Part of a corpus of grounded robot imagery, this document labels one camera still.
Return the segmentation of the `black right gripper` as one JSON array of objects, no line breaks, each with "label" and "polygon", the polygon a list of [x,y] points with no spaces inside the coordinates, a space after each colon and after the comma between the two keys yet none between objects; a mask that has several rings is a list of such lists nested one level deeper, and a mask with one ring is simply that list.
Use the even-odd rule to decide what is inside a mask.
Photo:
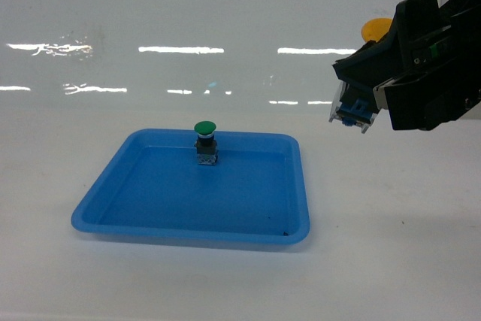
[{"label": "black right gripper", "polygon": [[[405,72],[421,47],[422,71]],[[404,0],[381,41],[365,44],[333,68],[339,80],[373,89],[394,130],[430,131],[457,120],[480,104],[480,0],[442,6]]]}]

